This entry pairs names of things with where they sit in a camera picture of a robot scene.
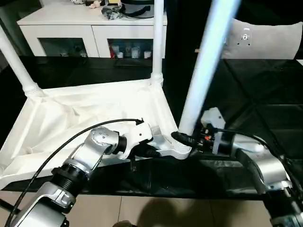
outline white pvc pipe frame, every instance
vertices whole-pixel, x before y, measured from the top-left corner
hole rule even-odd
[[[32,80],[19,56],[17,55],[14,47],[7,38],[3,28],[0,26],[0,49],[8,61],[9,65],[16,74],[18,80],[22,85],[22,89],[26,96],[41,96],[42,90]]]
[[[187,93],[179,132],[192,135],[241,0],[213,0]]]
[[[209,85],[216,70],[224,39],[228,33],[241,0],[213,0],[207,19],[193,77],[184,105],[179,131],[191,135],[200,115]],[[162,38],[164,0],[155,0],[154,43],[151,81],[162,83]],[[26,96],[41,96],[42,92],[32,80],[0,26],[0,49],[22,84]]]

